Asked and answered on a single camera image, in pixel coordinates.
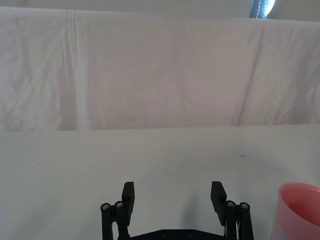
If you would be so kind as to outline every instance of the screw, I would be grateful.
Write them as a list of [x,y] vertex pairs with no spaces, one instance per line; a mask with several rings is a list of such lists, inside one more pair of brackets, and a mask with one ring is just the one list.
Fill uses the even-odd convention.
[[122,202],[118,202],[115,206],[116,206],[117,208],[121,208],[123,205],[122,205]]
[[193,237],[195,235],[195,232],[190,230],[190,231],[188,231],[188,235],[189,235],[189,237]]
[[248,209],[248,208],[249,208],[249,206],[248,206],[247,204],[245,204],[245,203],[243,203],[243,204],[241,205],[241,207],[243,207],[244,209]]
[[105,204],[105,205],[103,205],[101,208],[102,208],[102,210],[107,210],[107,209],[109,208],[109,205],[108,205],[108,204]]
[[162,236],[167,237],[168,236],[168,231],[163,231]]

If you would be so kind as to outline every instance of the white fabric backdrop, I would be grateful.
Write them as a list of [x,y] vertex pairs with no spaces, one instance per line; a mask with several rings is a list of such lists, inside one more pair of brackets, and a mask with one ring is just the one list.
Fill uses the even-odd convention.
[[0,130],[320,123],[320,23],[0,8]]

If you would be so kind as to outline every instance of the plastic cup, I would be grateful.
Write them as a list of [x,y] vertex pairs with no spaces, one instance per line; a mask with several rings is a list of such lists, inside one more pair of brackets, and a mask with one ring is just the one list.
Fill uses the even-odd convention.
[[271,240],[320,240],[320,188],[286,183],[278,197]]

